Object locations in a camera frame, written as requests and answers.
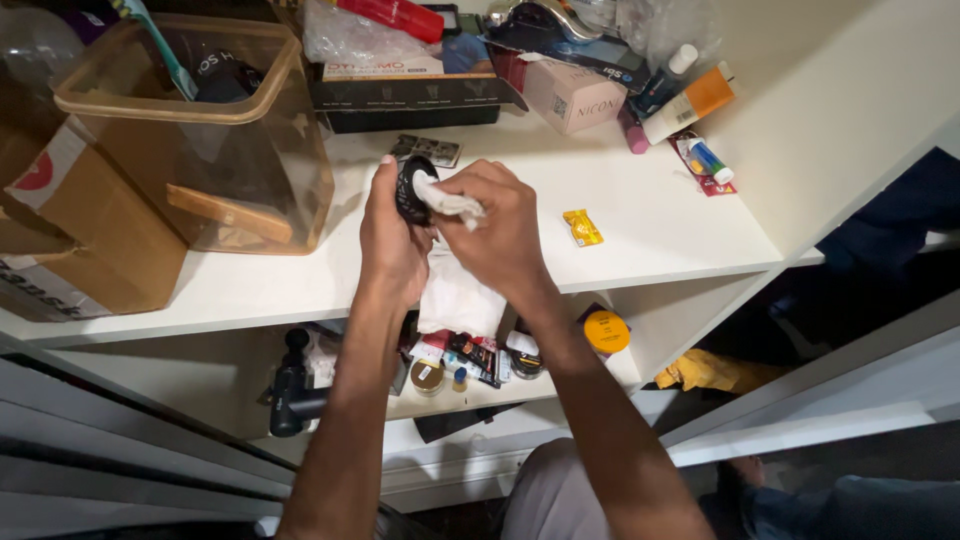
pink box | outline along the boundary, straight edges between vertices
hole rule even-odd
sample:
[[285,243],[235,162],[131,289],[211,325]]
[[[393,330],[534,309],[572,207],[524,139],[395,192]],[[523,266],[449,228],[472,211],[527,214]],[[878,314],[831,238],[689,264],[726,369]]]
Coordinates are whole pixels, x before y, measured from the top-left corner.
[[585,67],[559,61],[532,61],[523,97],[562,135],[616,118],[627,88]]

black massage gun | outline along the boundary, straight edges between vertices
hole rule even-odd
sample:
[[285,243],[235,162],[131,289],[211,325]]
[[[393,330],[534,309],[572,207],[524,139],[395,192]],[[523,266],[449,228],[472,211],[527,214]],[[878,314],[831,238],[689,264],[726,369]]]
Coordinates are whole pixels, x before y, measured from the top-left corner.
[[283,363],[276,370],[270,392],[270,433],[274,437],[292,437],[303,431],[303,423],[320,418],[329,388],[307,388],[303,348],[310,344],[304,329],[293,329],[284,337],[287,348]]

barcode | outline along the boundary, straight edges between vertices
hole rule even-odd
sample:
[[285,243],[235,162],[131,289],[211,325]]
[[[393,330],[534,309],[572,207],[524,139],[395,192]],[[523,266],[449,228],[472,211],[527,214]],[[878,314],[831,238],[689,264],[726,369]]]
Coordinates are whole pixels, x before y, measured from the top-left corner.
[[683,124],[685,121],[697,115],[696,110],[685,110],[677,115],[677,123]]
[[560,118],[566,116],[566,101],[557,94],[553,94],[553,112],[560,116]]

white towel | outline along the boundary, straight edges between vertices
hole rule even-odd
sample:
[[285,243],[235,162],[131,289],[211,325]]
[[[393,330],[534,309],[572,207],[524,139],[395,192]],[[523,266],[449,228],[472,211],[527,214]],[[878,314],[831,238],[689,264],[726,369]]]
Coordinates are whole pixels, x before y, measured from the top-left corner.
[[[437,212],[460,215],[469,231],[476,229],[477,220],[485,215],[483,205],[470,197],[443,192],[432,185],[436,181],[426,173],[415,173],[413,184],[417,196]],[[477,281],[453,255],[442,235],[427,255],[427,263],[430,276],[420,295],[417,331],[450,330],[473,337],[496,337],[507,300]]]

toothbrush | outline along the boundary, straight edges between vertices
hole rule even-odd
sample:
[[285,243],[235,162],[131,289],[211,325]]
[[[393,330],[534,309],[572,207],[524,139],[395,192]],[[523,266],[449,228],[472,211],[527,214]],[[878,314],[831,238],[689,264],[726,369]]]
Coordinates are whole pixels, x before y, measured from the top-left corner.
[[120,13],[121,17],[132,17],[146,27],[147,32],[156,42],[157,48],[160,49],[160,55],[163,57],[163,62],[167,64],[167,70],[170,71],[170,78],[173,79],[174,85],[187,101],[195,101],[197,85],[190,78],[190,72],[177,61],[173,50],[170,49],[170,45],[167,44],[167,40],[163,38],[160,30],[156,28],[156,24],[150,18],[150,13],[144,7],[143,2],[140,0],[111,0],[110,4]]

